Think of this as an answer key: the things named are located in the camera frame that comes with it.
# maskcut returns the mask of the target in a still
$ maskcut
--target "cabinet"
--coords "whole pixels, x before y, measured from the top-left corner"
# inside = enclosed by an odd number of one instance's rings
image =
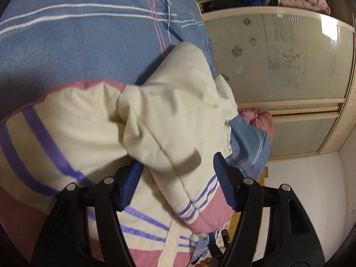
[[[271,159],[341,148],[356,123],[354,26],[282,7],[202,16],[216,71],[228,78],[239,107],[273,115]]]

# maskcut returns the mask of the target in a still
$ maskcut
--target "metal screw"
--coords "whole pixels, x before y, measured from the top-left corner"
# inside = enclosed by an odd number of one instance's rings
[[[104,178],[104,183],[106,185],[111,185],[113,182],[114,182],[114,179],[112,176],[108,176],[108,177]]]
[[[253,179],[252,178],[244,178],[243,179],[243,183],[245,184],[245,185],[252,185],[253,184]]]
[[[71,183],[71,184],[67,185],[67,190],[68,191],[74,191],[76,187],[77,186],[76,186],[75,183]]]
[[[291,186],[288,185],[288,184],[283,184],[281,186],[281,188],[282,188],[283,191],[286,191],[286,192],[289,192],[291,190]]]

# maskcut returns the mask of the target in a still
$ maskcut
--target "paw print decal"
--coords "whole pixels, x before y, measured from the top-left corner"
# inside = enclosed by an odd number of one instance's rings
[[[251,24],[251,21],[250,21],[250,19],[245,18],[245,20],[243,21],[243,23],[244,23],[246,26],[248,26],[248,25]]]
[[[239,46],[236,45],[235,48],[231,50],[231,53],[235,57],[239,57],[243,54],[243,50],[242,50],[242,48],[240,48]]]
[[[251,46],[256,46],[256,44],[257,44],[257,39],[254,38],[254,37],[252,37],[252,38],[250,39],[250,45],[251,45]]]

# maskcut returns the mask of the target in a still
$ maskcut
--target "blanket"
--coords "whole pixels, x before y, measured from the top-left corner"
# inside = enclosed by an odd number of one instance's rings
[[[135,158],[145,169],[131,205],[118,213],[131,255],[139,267],[187,266],[197,234],[217,230],[233,213],[213,155],[254,177],[270,143],[267,131],[240,118],[228,83],[213,78],[204,53],[182,42],[143,86],[78,81],[7,117],[0,125],[0,221],[30,259],[56,194],[71,182],[93,185]],[[100,258],[92,209],[88,222]]]
[[[0,18],[0,120],[65,83],[141,85],[181,41],[215,72],[195,0],[12,0]]]

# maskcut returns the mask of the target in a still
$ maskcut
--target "white wall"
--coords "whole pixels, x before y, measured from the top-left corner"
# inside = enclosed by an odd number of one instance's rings
[[[340,157],[346,182],[346,238],[356,221],[356,128],[341,148]]]
[[[273,162],[268,169],[266,186],[291,185],[316,230],[325,258],[329,259],[343,242],[345,229],[346,190],[339,153]],[[268,213],[267,209],[262,218],[255,259],[263,257]]]

